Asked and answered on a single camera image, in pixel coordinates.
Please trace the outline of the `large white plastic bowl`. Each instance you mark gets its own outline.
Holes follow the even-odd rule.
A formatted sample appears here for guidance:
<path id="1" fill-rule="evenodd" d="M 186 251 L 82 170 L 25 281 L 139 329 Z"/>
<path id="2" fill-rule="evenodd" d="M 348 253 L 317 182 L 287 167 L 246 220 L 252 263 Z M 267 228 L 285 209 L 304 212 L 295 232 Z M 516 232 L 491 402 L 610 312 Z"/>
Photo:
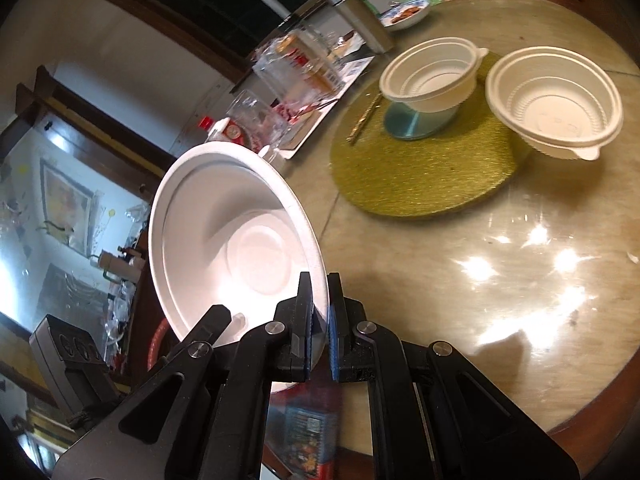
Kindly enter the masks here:
<path id="1" fill-rule="evenodd" d="M 247 148 L 208 142 L 164 175 L 151 210 L 149 265 L 166 320 L 186 339 L 210 307 L 232 317 L 222 342 L 270 322 L 279 302 L 311 282 L 311 361 L 319 362 L 329 321 L 326 268 L 314 229 L 292 188 Z"/>

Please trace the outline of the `gold chopstick rest stick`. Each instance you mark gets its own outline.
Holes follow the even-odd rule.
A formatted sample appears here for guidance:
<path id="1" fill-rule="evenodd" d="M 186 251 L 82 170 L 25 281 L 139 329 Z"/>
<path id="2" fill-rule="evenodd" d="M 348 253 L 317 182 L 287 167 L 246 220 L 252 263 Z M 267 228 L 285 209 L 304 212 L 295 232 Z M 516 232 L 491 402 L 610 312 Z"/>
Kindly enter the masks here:
<path id="1" fill-rule="evenodd" d="M 358 136 L 360 136 L 360 132 L 362 131 L 364 126 L 367 125 L 367 122 L 369 121 L 371 115 L 375 112 L 376 108 L 380 105 L 382 99 L 383 99 L 382 93 L 378 93 L 375 96 L 375 98 L 371 101 L 371 103 L 367 106 L 367 108 L 364 110 L 360 118 L 357 120 L 356 125 L 354 125 L 354 128 L 352 128 L 352 131 L 347 136 L 346 142 L 348 144 L 354 144 L 356 142 L 356 140 L 358 139 Z"/>

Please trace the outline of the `white paper roll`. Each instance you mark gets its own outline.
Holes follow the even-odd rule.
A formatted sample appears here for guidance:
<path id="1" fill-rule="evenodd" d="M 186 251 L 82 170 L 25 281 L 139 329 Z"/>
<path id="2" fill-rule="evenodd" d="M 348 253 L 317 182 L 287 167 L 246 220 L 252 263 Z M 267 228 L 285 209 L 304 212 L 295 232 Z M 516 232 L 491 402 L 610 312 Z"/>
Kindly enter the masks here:
<path id="1" fill-rule="evenodd" d="M 260 0 L 262 3 L 265 3 L 269 9 L 273 10 L 275 14 L 282 20 L 286 20 L 291 12 L 278 0 Z"/>

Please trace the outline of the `patterned dish with food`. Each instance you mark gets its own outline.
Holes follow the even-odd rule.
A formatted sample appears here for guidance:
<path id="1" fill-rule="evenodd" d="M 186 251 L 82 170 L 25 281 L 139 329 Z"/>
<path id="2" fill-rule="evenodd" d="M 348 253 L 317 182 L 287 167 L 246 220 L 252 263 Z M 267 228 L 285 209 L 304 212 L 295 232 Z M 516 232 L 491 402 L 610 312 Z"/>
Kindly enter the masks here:
<path id="1" fill-rule="evenodd" d="M 380 16 L 380 22 L 390 32 L 397 32 L 420 23 L 430 12 L 431 3 L 428 0 L 409 0 L 385 11 Z"/>

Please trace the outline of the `white handled plastic bowl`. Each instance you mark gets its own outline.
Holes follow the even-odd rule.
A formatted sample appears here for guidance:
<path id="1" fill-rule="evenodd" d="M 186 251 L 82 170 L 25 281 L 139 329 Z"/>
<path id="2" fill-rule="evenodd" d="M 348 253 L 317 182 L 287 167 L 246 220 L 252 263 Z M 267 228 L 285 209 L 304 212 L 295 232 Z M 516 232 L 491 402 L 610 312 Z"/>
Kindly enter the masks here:
<path id="1" fill-rule="evenodd" d="M 423 41 L 394 58 L 378 86 L 386 99 L 415 112 L 444 112 L 469 99 L 488 53 L 487 48 L 460 37 Z"/>

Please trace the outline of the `stainless steel thermos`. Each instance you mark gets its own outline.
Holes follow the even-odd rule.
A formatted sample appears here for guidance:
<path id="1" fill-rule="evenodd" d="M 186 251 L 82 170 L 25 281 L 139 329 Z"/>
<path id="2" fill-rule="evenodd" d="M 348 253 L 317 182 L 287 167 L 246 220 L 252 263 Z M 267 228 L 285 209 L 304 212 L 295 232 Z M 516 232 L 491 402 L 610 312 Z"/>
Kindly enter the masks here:
<path id="1" fill-rule="evenodd" d="M 326 0 L 377 54 L 393 49 L 394 40 L 363 0 Z"/>

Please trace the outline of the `clear glass pitcher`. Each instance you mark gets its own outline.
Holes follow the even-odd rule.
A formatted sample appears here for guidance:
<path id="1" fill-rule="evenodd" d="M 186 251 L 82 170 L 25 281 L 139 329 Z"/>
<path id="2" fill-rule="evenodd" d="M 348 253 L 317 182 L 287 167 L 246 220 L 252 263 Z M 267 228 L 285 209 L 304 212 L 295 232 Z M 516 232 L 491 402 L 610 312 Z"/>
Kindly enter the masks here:
<path id="1" fill-rule="evenodd" d="M 246 146 L 254 153 L 278 146 L 290 133 L 288 122 L 250 90 L 242 90 L 229 105 L 227 116 L 239 126 Z"/>

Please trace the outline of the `white rectangular tray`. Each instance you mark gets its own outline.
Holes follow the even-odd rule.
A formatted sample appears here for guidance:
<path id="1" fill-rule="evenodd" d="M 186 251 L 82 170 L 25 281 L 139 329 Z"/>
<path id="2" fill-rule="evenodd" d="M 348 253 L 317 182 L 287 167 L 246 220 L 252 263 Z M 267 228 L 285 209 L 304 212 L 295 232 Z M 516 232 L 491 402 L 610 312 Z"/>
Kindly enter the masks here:
<path id="1" fill-rule="evenodd" d="M 340 99 L 369 68 L 373 60 L 373 56 L 368 56 L 367 58 L 347 62 L 341 71 L 344 86 L 337 92 L 337 95 L 334 98 L 321 101 L 312 110 L 308 110 L 308 112 L 294 120 L 291 135 L 288 140 L 282 141 L 278 147 L 278 153 L 283 159 L 290 160 L 297 154 L 324 121 L 324 118 L 331 113 L 331 110 L 337 106 Z"/>

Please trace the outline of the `white liquor bottle red cap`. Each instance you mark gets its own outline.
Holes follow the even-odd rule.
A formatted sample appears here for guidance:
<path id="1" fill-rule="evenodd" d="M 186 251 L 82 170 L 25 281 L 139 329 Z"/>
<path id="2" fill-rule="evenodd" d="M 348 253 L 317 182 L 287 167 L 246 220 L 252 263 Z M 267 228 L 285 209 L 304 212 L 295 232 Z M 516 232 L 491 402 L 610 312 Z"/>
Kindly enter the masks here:
<path id="1" fill-rule="evenodd" d="M 204 116 L 198 128 L 206 132 L 206 142 L 230 142 L 248 150 L 252 148 L 245 131 L 230 117 L 215 122 L 213 118 Z"/>

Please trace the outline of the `hula hoop red yellow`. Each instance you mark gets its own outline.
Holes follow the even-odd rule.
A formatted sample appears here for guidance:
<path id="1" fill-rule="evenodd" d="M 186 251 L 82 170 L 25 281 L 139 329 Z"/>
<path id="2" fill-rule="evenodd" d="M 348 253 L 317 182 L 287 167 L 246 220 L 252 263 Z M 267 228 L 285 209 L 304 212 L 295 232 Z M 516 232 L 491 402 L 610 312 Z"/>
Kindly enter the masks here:
<path id="1" fill-rule="evenodd" d="M 148 358 L 146 359 L 146 368 L 149 372 L 160 360 L 160 347 L 162 346 L 163 341 L 169 331 L 170 324 L 167 321 L 167 318 L 163 318 L 160 321 L 160 324 L 157 325 L 157 328 L 149 345 Z"/>

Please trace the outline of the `black power adapter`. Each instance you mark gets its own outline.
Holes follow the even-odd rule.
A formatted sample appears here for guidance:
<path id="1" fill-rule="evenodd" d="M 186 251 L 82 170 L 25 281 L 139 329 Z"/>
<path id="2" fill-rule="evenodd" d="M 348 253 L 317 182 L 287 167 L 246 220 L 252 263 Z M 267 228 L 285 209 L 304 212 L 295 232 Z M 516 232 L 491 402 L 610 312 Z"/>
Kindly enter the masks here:
<path id="1" fill-rule="evenodd" d="M 73 430 L 86 432 L 120 402 L 91 335 L 47 314 L 29 337 L 40 373 Z"/>

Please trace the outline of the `colourful printed box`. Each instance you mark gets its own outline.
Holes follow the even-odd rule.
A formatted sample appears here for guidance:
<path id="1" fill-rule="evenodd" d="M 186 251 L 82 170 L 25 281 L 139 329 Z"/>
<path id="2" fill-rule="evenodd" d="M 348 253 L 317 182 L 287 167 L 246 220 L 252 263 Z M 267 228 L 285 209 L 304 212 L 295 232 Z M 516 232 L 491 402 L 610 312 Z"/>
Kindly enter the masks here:
<path id="1" fill-rule="evenodd" d="M 270 396 L 266 445 L 295 479 L 334 478 L 341 409 L 333 384 L 306 382 Z"/>

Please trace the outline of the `gold round placemat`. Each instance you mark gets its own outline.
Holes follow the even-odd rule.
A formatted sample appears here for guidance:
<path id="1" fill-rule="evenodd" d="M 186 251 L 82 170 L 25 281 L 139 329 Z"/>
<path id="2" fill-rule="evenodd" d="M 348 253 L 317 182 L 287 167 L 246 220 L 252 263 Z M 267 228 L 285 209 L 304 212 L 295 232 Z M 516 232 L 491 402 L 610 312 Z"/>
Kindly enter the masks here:
<path id="1" fill-rule="evenodd" d="M 419 140 L 393 138 L 384 126 L 392 107 L 380 99 L 356 137 L 347 137 L 374 99 L 369 84 L 338 125 L 330 151 L 333 181 L 352 205 L 376 216 L 426 218 L 480 202 L 508 182 L 532 149 L 491 113 L 485 98 L 488 53 L 477 86 L 448 124 Z"/>

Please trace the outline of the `beige ribbed plastic bowl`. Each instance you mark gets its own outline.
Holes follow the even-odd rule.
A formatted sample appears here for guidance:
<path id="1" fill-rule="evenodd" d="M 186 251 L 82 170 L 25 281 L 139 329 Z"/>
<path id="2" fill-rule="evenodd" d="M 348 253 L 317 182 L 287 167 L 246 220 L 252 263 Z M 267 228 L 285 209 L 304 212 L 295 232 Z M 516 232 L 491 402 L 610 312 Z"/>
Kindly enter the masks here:
<path id="1" fill-rule="evenodd" d="M 622 98 L 611 77 L 571 50 L 511 52 L 489 70 L 485 93 L 503 125 L 553 158 L 592 162 L 623 129 Z"/>

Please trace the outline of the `orange drink bottle in bag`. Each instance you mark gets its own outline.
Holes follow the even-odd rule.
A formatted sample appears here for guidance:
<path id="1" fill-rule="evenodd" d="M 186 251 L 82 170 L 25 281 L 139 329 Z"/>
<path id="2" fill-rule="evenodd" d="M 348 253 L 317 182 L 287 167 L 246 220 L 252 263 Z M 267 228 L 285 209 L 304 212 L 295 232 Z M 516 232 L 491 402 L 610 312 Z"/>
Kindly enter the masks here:
<path id="1" fill-rule="evenodd" d="M 343 87 L 341 76 L 313 36 L 294 28 L 274 40 L 274 50 L 302 73 L 306 83 L 321 94 L 336 93 Z"/>

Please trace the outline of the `blue ceramic bowl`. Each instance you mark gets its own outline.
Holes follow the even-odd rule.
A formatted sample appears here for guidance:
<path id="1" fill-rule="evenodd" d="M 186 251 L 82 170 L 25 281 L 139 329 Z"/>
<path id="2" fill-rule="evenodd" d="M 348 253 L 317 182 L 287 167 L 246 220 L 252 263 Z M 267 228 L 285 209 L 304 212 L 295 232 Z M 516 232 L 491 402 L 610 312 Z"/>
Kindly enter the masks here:
<path id="1" fill-rule="evenodd" d="M 422 113 L 406 104 L 393 103 L 386 110 L 383 126 L 395 139 L 403 141 L 421 140 L 432 136 L 448 125 L 456 116 L 460 106 L 436 113 Z"/>

